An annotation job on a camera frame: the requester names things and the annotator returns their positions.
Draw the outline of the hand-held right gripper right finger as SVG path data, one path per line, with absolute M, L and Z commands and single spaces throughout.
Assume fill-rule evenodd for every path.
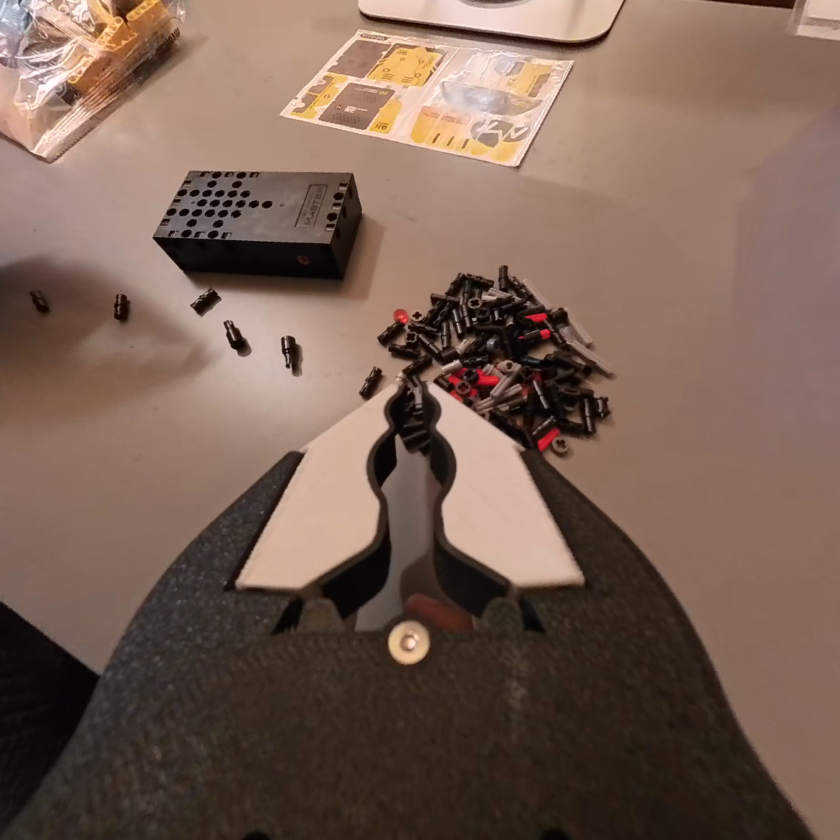
M 437 581 L 480 618 L 496 599 L 585 586 L 536 468 L 547 464 L 436 384 L 423 386 Z

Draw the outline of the black perforated plastic block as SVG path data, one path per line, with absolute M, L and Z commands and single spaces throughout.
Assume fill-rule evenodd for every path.
M 153 241 L 188 274 L 341 280 L 362 215 L 350 172 L 193 170 Z

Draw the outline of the clear bag of yellow parts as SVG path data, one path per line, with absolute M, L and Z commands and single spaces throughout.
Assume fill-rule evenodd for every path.
M 2 1 L 2 138 L 58 159 L 171 57 L 187 6 Z

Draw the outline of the yellow and black sticker sheet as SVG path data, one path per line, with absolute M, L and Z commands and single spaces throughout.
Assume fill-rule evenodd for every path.
M 573 65 L 488 43 L 360 29 L 280 114 L 517 168 Z

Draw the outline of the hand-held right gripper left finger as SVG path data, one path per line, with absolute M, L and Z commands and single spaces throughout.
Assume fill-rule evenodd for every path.
M 327 599 L 344 620 L 383 589 L 392 552 L 383 485 L 405 403 L 405 386 L 389 385 L 291 453 L 296 465 L 236 590 Z

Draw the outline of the silver monitor stand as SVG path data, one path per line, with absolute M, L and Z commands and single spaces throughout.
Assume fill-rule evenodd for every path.
M 613 27 L 624 1 L 359 1 L 363 16 L 460 32 L 575 45 Z

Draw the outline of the pile of mixed plastic pins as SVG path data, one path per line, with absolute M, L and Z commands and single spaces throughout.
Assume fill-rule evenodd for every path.
M 425 310 L 396 309 L 376 337 L 423 385 L 436 384 L 525 448 L 565 456 L 569 438 L 593 438 L 611 419 L 592 387 L 613 370 L 568 308 L 555 307 L 528 279 L 459 272 Z M 424 399 L 406 394 L 399 435 L 410 453 L 429 454 Z

